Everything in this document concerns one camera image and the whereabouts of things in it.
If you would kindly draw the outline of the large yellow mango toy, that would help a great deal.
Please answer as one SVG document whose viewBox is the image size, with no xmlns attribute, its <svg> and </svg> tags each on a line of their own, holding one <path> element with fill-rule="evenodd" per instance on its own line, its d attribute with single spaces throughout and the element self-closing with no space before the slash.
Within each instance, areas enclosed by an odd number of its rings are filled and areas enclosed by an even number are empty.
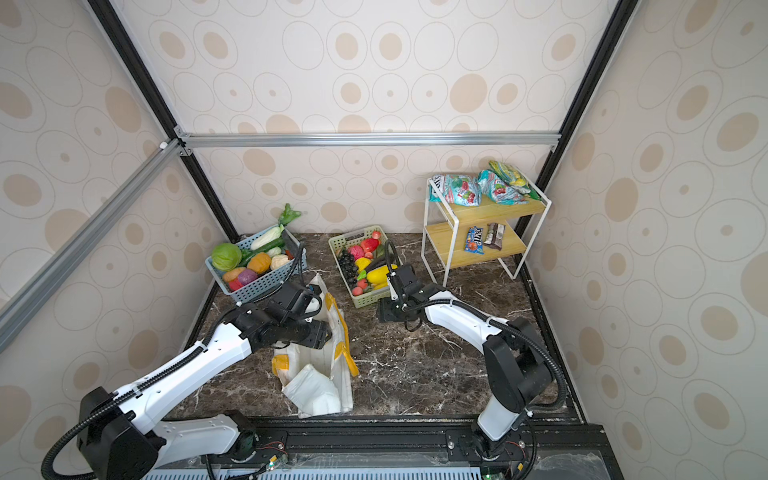
<svg viewBox="0 0 768 480">
<path fill-rule="evenodd" d="M 369 284 L 371 285 L 380 285 L 385 284 L 387 282 L 387 275 L 389 274 L 390 269 L 397 269 L 396 265 L 382 265 L 376 269 L 371 270 L 367 273 L 366 279 Z"/>
</svg>

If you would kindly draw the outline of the dark purple eggplant toy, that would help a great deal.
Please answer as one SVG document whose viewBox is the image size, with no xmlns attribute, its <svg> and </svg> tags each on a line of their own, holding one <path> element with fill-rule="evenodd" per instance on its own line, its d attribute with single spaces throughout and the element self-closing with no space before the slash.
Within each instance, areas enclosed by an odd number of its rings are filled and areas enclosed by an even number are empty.
<svg viewBox="0 0 768 480">
<path fill-rule="evenodd" d="M 357 279 L 362 280 L 366 278 L 366 275 L 368 272 L 370 272 L 373 269 L 376 269 L 382 265 L 386 265 L 386 258 L 384 255 L 375 257 L 375 258 L 368 258 L 371 260 L 371 264 L 363 271 L 358 270 Z"/>
</svg>

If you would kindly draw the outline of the white canvas grocery bag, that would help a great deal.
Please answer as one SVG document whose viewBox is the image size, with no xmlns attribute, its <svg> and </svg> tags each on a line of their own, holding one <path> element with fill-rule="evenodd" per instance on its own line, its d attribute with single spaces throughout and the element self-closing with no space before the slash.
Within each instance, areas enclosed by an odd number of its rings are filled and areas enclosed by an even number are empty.
<svg viewBox="0 0 768 480">
<path fill-rule="evenodd" d="M 343 310 L 321 275 L 315 275 L 310 283 L 321 289 L 322 308 L 316 319 L 330 328 L 331 338 L 319 349 L 296 344 L 275 349 L 271 362 L 283 395 L 297 408 L 301 419 L 351 412 L 352 379 L 359 374 L 351 356 Z"/>
</svg>

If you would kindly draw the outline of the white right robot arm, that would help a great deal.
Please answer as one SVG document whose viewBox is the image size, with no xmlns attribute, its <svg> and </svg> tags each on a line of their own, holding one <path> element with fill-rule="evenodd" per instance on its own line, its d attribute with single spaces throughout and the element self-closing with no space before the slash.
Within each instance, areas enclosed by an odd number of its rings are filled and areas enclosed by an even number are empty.
<svg viewBox="0 0 768 480">
<path fill-rule="evenodd" d="M 421 282 L 410 265 L 387 267 L 385 278 L 389 295 L 377 306 L 382 322 L 429 322 L 482 353 L 490 398 L 472 433 L 481 457 L 498 456 L 509 434 L 535 412 L 555 412 L 565 405 L 565 374 L 527 320 L 487 314 L 438 284 Z"/>
</svg>

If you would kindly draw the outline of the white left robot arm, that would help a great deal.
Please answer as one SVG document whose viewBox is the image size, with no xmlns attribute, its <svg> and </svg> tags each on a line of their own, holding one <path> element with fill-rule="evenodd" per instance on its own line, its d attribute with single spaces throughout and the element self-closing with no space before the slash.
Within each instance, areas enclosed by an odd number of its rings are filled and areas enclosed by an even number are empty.
<svg viewBox="0 0 768 480">
<path fill-rule="evenodd" d="M 200 422 L 167 422 L 165 416 L 258 350 L 277 344 L 322 349 L 332 336 L 328 323 L 316 318 L 322 307 L 320 285 L 284 283 L 227 311 L 203 339 L 155 371 L 112 392 L 95 388 L 81 400 L 78 423 L 44 456 L 42 477 L 61 478 L 55 460 L 69 443 L 90 466 L 88 479 L 140 479 L 164 463 L 230 452 L 244 429 L 234 414 Z"/>
</svg>

